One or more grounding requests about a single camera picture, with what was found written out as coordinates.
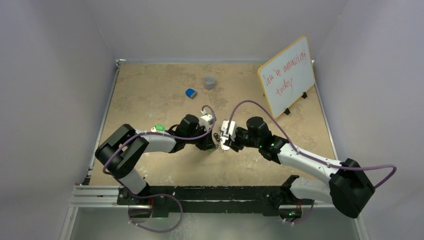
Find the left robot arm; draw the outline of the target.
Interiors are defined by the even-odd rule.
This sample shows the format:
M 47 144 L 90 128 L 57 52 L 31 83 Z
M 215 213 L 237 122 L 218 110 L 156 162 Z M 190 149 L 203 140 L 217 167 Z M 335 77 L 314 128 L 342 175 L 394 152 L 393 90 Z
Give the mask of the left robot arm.
M 173 154 L 186 145 L 194 145 L 201 151 L 215 148 L 212 129 L 215 117 L 204 113 L 200 117 L 187 114 L 175 128 L 146 132 L 137 131 L 129 124 L 120 126 L 95 151 L 104 171 L 126 187 L 129 197 L 138 205 L 149 199 L 149 184 L 135 169 L 144 153 Z

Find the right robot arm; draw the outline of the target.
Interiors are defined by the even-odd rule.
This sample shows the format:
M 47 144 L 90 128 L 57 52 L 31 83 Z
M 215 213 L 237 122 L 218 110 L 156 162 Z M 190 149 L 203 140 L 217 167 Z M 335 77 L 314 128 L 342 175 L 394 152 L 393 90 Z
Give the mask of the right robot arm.
M 314 178 L 289 178 L 280 191 L 284 202 L 317 200 L 332 204 L 343 215 L 356 219 L 374 195 L 376 188 L 355 160 L 329 159 L 306 151 L 288 139 L 272 134 L 259 116 L 249 118 L 246 126 L 243 128 L 234 121 L 223 121 L 224 145 L 235 152 L 255 148 L 264 159 L 295 168 Z

